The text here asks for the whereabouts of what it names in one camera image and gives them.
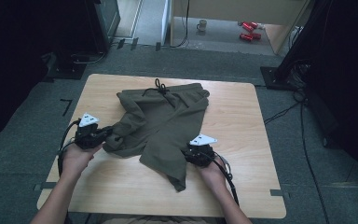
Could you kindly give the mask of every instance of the tabletop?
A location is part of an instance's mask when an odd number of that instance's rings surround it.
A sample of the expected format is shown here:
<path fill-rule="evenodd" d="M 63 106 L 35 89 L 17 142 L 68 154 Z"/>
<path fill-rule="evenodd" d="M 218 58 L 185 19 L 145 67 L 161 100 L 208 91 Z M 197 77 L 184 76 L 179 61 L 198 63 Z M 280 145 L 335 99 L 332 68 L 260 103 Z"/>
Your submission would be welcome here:
<path fill-rule="evenodd" d="M 84 113 L 100 119 L 99 128 L 113 125 L 124 115 L 116 94 L 123 90 L 154 88 L 155 77 L 90 75 L 71 122 Z M 201 133 L 217 139 L 213 150 L 231 166 L 242 211 L 248 217 L 283 218 L 281 189 L 269 148 L 255 87 L 249 83 L 158 78 L 170 86 L 200 83 L 210 92 Z M 76 128 L 68 133 L 75 136 Z M 187 165 L 186 189 L 177 192 L 166 175 L 139 162 L 98 151 L 80 177 L 69 206 L 71 212 L 156 216 L 222 217 L 223 213 L 192 164 Z M 47 182 L 59 179 L 57 160 Z M 51 189 L 43 189 L 40 208 Z"/>

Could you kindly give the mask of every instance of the cable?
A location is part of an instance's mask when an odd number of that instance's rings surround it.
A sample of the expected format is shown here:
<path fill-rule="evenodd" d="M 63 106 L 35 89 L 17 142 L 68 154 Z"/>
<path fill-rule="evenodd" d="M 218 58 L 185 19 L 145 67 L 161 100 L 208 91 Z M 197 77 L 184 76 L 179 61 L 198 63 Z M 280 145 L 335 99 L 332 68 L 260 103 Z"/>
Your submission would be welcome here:
<path fill-rule="evenodd" d="M 88 224 L 88 223 L 89 223 L 89 220 L 90 220 L 90 218 L 91 218 L 91 215 L 92 215 L 92 213 L 89 213 L 89 215 L 87 216 L 86 221 L 84 222 L 84 224 Z"/>
<path fill-rule="evenodd" d="M 297 38 L 297 36 L 301 33 L 302 29 L 303 29 L 303 28 L 302 28 L 301 26 L 297 28 L 297 31 L 296 31 L 296 33 L 295 33 L 295 36 L 293 36 L 293 39 L 292 39 L 292 46 L 295 44 L 296 38 Z"/>
<path fill-rule="evenodd" d="M 287 67 L 292 69 L 293 66 L 295 66 L 297 63 L 300 63 L 300 62 L 312 63 L 312 60 L 311 59 L 298 59 L 298 60 L 295 60 L 295 61 L 292 61 L 291 63 L 289 63 L 289 65 Z"/>
<path fill-rule="evenodd" d="M 80 64 L 97 63 L 97 62 L 99 62 L 99 61 L 104 57 L 104 55 L 105 55 L 105 53 L 103 53 L 103 55 L 102 55 L 99 59 L 97 59 L 97 60 L 95 60 L 95 61 L 91 61 L 91 62 L 74 62 L 74 63 L 80 63 Z"/>
<path fill-rule="evenodd" d="M 177 46 L 171 46 L 171 48 L 179 48 L 182 45 L 185 44 L 185 42 L 187 41 L 187 33 L 188 33 L 188 10 L 190 9 L 190 0 L 187 0 L 187 12 L 186 12 L 186 34 L 185 37 L 183 38 L 182 42 L 177 45 Z"/>
<path fill-rule="evenodd" d="M 80 120 L 73 121 L 65 130 L 65 133 L 63 134 L 61 144 L 60 144 L 60 150 L 63 150 L 63 143 L 65 142 L 66 135 L 69 133 L 69 130 L 71 130 L 72 126 L 75 124 L 79 124 Z"/>
<path fill-rule="evenodd" d="M 118 44 L 119 42 L 112 42 L 112 44 L 110 44 L 110 47 L 113 47 L 114 45 Z"/>
<path fill-rule="evenodd" d="M 315 187 L 318 191 L 318 195 L 319 195 L 319 200 L 321 201 L 321 205 L 322 205 L 322 209 L 324 210 L 324 219 L 326 221 L 327 224 L 330 223 L 328 216 L 327 216 L 327 212 L 326 212 L 326 208 L 324 206 L 324 198 L 322 197 L 322 193 L 321 193 L 321 189 L 319 188 L 319 184 L 318 181 L 316 179 L 315 173 L 313 172 L 312 167 L 310 166 L 310 158 L 308 156 L 308 152 L 307 152 L 307 148 L 306 148 L 306 144 L 305 144 L 305 137 L 304 137 L 304 118 L 303 118 L 303 107 L 304 104 L 301 104 L 301 108 L 300 108 L 300 119 L 301 119 L 301 139 L 302 139 L 302 144 L 303 144 L 303 149 L 304 149 L 304 154 L 305 154 L 305 158 L 307 161 L 307 165 L 310 169 L 310 174 L 312 175 L 312 179 L 313 182 L 315 183 Z"/>
<path fill-rule="evenodd" d="M 292 46 L 290 45 L 290 38 L 292 37 L 292 33 L 289 35 L 289 41 L 287 41 L 287 47 L 290 49 Z"/>
<path fill-rule="evenodd" d="M 329 14 L 330 14 L 330 8 L 331 8 L 331 6 L 333 5 L 333 2 L 334 2 L 334 0 L 331 0 L 330 6 L 329 6 L 328 9 L 327 9 L 326 21 L 324 22 L 324 32 L 323 32 L 323 34 L 322 34 L 321 48 L 324 46 L 324 35 L 325 35 L 325 33 L 326 33 L 326 27 L 327 27 L 328 16 L 329 16 Z"/>
<path fill-rule="evenodd" d="M 235 190 L 235 186 L 234 183 L 232 183 L 230 176 L 228 175 L 228 173 L 226 172 L 225 168 L 222 167 L 219 163 L 217 163 L 217 161 L 215 161 L 213 158 L 211 158 L 210 156 L 208 156 L 207 154 L 198 151 L 196 149 L 193 149 L 194 151 L 197 151 L 199 154 L 202 154 L 203 156 L 205 156 L 206 158 L 208 158 L 210 161 L 212 161 L 214 164 L 216 164 L 217 167 L 219 167 L 219 170 L 222 172 L 222 174 L 225 176 L 230 188 L 231 188 L 231 192 L 232 192 L 232 196 L 234 198 L 235 203 L 240 206 L 240 202 L 238 201 L 238 196 L 237 196 L 237 191 Z"/>
<path fill-rule="evenodd" d="M 139 47 L 156 47 L 156 45 L 151 45 L 151 44 L 137 44 L 137 46 L 139 46 Z M 174 47 L 173 46 L 163 46 L 163 45 L 161 45 L 161 48 L 162 49 L 172 49 Z"/>
<path fill-rule="evenodd" d="M 74 143 L 74 142 L 72 141 L 72 139 L 74 139 L 74 138 L 71 138 L 71 140 L 69 141 L 69 143 L 67 143 L 67 144 L 62 148 L 62 151 L 63 151 L 66 147 L 68 147 L 69 145 L 71 145 L 71 144 Z"/>
<path fill-rule="evenodd" d="M 283 111 L 281 111 L 281 112 L 275 114 L 275 115 L 272 116 L 271 118 L 265 119 L 265 120 L 264 120 L 264 125 L 266 125 L 266 124 L 272 122 L 273 120 L 275 120 L 275 119 L 277 119 L 277 118 L 280 118 L 280 117 L 284 116 L 289 110 L 295 108 L 295 107 L 296 107 L 297 105 L 299 105 L 299 104 L 300 104 L 299 102 L 296 102 L 295 104 L 291 105 L 289 108 L 284 109 Z"/>

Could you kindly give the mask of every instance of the hand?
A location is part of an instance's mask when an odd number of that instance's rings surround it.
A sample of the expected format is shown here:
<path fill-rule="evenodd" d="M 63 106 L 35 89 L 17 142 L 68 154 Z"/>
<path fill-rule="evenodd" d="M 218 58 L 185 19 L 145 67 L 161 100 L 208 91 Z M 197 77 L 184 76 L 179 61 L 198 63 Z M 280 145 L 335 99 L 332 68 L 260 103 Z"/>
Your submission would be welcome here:
<path fill-rule="evenodd" d="M 76 144 L 71 144 L 67 147 L 63 155 L 62 174 L 68 176 L 80 177 L 81 173 L 86 169 L 94 158 L 94 154 L 101 149 L 103 145 L 100 144 L 95 148 L 82 149 Z"/>
<path fill-rule="evenodd" d="M 224 163 L 218 157 L 214 159 L 219 165 L 224 167 Z M 217 167 L 214 162 L 211 162 L 207 167 L 200 168 L 197 167 L 199 170 L 202 179 L 204 180 L 205 184 L 208 186 L 209 189 L 212 191 L 218 191 L 221 188 L 226 189 L 226 178 L 220 171 L 219 167 Z"/>

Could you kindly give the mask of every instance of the black equipment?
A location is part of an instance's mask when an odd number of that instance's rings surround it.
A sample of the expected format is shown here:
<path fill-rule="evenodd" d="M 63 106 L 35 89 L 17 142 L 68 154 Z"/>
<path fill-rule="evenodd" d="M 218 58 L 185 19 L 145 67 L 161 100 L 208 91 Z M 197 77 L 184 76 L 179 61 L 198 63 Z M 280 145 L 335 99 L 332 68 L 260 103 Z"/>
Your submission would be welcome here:
<path fill-rule="evenodd" d="M 186 161 L 199 167 L 207 167 L 215 158 L 213 148 L 209 145 L 191 146 L 187 145 L 188 151 L 183 152 Z"/>
<path fill-rule="evenodd" d="M 44 37 L 57 57 L 49 77 L 80 79 L 89 56 L 103 57 L 115 36 L 117 0 L 47 1 L 36 7 Z"/>
<path fill-rule="evenodd" d="M 266 85 L 279 89 L 301 64 L 310 65 L 302 79 L 324 146 L 338 144 L 358 161 L 358 0 L 316 1 L 281 65 L 261 68 Z"/>
<path fill-rule="evenodd" d="M 0 132 L 48 72 L 24 1 L 0 1 Z"/>
<path fill-rule="evenodd" d="M 104 142 L 112 134 L 112 131 L 112 126 L 98 129 L 98 124 L 96 123 L 86 127 L 77 126 L 75 143 L 83 149 L 94 148 Z"/>

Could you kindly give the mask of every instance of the black strap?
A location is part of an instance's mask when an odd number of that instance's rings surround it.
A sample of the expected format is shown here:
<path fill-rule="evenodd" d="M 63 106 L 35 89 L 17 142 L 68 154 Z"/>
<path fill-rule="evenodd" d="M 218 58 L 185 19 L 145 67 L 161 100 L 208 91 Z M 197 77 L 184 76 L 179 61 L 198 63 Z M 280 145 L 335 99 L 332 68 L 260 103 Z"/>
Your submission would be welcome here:
<path fill-rule="evenodd" d="M 161 95 L 168 101 L 168 103 L 170 103 L 170 105 L 171 105 L 173 108 L 175 108 L 175 106 L 173 105 L 173 103 L 171 103 L 171 101 L 168 100 L 167 97 L 165 96 L 165 94 L 167 94 L 167 91 L 170 91 L 170 90 L 167 90 L 167 88 L 165 87 L 164 84 L 160 84 L 158 78 L 156 78 L 156 80 L 155 80 L 155 85 L 156 85 L 156 88 L 146 89 L 146 90 L 144 91 L 144 94 L 142 94 L 142 96 L 145 96 L 148 91 L 158 91 L 158 92 L 161 93 Z"/>

